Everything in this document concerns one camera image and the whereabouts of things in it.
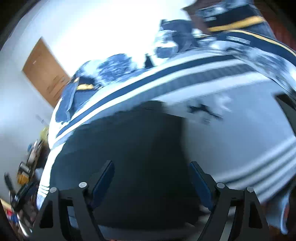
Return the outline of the black large garment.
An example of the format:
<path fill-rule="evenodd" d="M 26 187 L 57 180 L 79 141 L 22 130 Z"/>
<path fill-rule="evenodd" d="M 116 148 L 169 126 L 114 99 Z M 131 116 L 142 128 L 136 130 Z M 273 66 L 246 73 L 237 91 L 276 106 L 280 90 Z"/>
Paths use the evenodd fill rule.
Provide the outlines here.
<path fill-rule="evenodd" d="M 94 210 L 98 224 L 141 230 L 194 224 L 199 199 L 181 147 L 182 127 L 159 101 L 82 125 L 56 157 L 50 185 L 77 187 L 112 161 L 114 177 Z"/>

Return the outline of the blue white striped blanket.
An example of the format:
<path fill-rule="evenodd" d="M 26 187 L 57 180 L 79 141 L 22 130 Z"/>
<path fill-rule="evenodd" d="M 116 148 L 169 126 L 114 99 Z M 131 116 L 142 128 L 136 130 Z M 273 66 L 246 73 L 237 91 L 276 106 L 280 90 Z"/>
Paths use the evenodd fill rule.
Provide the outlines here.
<path fill-rule="evenodd" d="M 49 125 L 50 153 L 37 194 L 41 207 L 56 157 L 75 130 L 95 120 L 159 101 L 183 121 L 181 147 L 217 182 L 254 188 L 269 201 L 295 178 L 295 132 L 280 105 L 286 92 L 232 55 L 190 51 L 124 82 L 99 89 L 68 123 Z"/>

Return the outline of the brown wooden door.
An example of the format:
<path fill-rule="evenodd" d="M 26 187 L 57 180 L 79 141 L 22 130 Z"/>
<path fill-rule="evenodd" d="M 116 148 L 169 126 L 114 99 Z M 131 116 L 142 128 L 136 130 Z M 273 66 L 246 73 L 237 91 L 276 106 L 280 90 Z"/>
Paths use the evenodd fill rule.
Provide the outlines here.
<path fill-rule="evenodd" d="M 22 71 L 52 107 L 57 105 L 64 87 L 70 81 L 42 38 L 32 49 Z"/>

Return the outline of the dark wooden headboard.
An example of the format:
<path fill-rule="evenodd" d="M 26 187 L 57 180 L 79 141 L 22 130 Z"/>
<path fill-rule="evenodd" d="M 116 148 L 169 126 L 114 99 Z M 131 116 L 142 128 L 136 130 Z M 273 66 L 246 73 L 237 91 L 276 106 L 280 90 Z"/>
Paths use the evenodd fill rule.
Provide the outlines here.
<path fill-rule="evenodd" d="M 295 27 L 265 1 L 195 1 L 183 10 L 205 34 L 247 30 L 295 50 Z"/>

